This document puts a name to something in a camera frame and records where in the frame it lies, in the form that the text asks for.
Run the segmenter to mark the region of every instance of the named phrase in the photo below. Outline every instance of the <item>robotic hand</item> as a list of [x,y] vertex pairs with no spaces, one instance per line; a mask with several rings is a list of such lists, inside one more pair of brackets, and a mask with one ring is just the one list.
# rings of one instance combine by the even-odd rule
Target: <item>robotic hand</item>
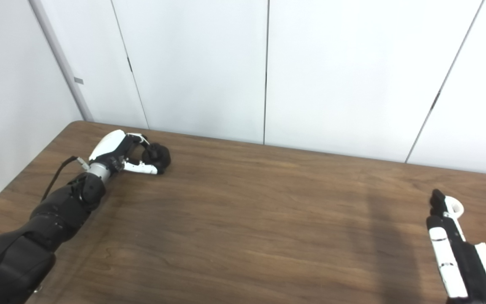
[[469,244],[458,218],[464,206],[439,190],[432,192],[427,229],[438,270],[448,295],[447,304],[486,304],[486,244]]
[[[130,158],[138,145],[145,148],[141,160]],[[169,165],[168,148],[149,144],[141,134],[116,130],[106,135],[89,164],[83,163],[86,172],[43,199],[23,227],[0,235],[0,304],[27,301],[54,266],[57,248],[97,209],[110,177],[122,170],[162,174]]]

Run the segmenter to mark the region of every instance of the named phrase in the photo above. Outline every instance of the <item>black cable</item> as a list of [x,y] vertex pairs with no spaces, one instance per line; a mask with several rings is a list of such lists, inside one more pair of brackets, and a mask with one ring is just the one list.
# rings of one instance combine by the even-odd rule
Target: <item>black cable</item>
[[44,195],[42,196],[42,198],[40,199],[40,201],[44,201],[46,199],[46,197],[48,196],[48,193],[50,192],[50,189],[52,189],[52,186],[54,185],[54,183],[56,182],[57,180],[57,177],[59,176],[59,174],[61,173],[61,170],[63,168],[65,168],[65,166],[67,166],[68,164],[70,164],[71,162],[77,160],[78,158],[76,156],[71,156],[69,157],[66,161],[64,161],[61,166],[59,166],[59,169],[56,171],[54,177],[52,178],[52,181],[50,182],[50,184],[48,185],[48,188],[46,188],[46,191],[44,192]]

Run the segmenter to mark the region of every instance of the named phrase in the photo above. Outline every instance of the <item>wooden table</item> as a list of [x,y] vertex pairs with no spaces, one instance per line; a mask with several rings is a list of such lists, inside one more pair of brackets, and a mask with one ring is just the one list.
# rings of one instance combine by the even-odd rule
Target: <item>wooden table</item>
[[[0,233],[27,221],[63,160],[117,128],[70,124],[0,193]],[[434,188],[486,241],[485,174],[123,129],[168,146],[172,165],[115,177],[29,304],[442,304]]]

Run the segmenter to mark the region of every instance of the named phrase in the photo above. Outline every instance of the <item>black arm segment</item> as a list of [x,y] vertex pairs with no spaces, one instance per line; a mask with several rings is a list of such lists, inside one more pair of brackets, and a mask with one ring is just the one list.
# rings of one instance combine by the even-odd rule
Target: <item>black arm segment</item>
[[54,252],[76,235],[105,193],[100,177],[82,173],[42,201],[23,227],[0,235],[0,304],[27,301],[54,266]]

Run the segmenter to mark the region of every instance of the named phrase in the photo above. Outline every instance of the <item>black robotic arm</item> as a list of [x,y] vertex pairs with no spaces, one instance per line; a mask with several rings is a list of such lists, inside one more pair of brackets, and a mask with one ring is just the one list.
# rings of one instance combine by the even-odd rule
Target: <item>black robotic arm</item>
[[[134,160],[130,154],[139,145],[145,150],[141,160]],[[54,266],[57,248],[97,209],[110,177],[122,170],[162,174],[169,165],[168,148],[149,144],[141,134],[116,130],[106,135],[85,164],[86,172],[42,200],[23,227],[0,235],[0,304],[27,301]]]

